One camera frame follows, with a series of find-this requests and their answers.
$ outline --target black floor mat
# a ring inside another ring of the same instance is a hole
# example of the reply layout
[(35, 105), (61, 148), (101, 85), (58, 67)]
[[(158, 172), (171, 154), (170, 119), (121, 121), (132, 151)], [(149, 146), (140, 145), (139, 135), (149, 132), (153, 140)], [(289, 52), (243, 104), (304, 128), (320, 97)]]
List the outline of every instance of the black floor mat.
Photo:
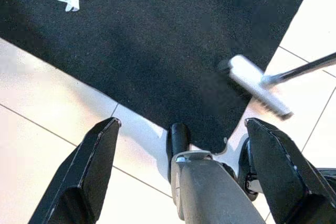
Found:
[(249, 95), (216, 65), (266, 67), (302, 0), (1, 0), (0, 37), (192, 142), (225, 147)]

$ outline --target tiled floor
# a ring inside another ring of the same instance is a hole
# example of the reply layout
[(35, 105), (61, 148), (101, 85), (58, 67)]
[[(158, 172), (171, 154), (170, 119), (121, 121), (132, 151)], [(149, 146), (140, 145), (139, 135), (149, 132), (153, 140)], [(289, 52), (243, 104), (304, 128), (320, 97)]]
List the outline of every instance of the tiled floor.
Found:
[[(276, 73), (336, 51), (336, 0), (304, 0), (267, 72)], [(246, 130), (256, 116), (288, 133), (317, 167), (336, 167), (336, 68), (276, 86), (294, 111), (281, 121), (251, 100), (226, 152), (217, 160), (237, 171)], [(27, 223), (58, 165), (97, 122), (122, 121), (114, 168), (98, 223), (182, 223), (166, 179), (166, 130), (99, 91), (0, 39), (0, 223)], [(254, 202), (274, 223), (263, 195)]]

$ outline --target broom handle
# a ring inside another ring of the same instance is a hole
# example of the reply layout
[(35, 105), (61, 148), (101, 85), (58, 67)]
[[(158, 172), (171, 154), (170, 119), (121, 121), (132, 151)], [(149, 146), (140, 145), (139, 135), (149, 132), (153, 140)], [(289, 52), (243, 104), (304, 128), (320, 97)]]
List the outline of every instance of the broom handle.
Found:
[(289, 70), (284, 73), (276, 74), (274, 76), (268, 76), (268, 84), (278, 84), (287, 81), (296, 76), (300, 76), (305, 73), (312, 72), (314, 70), (326, 67), (336, 63), (336, 52), (328, 56), (322, 57), (318, 60), (307, 63), (301, 67)]

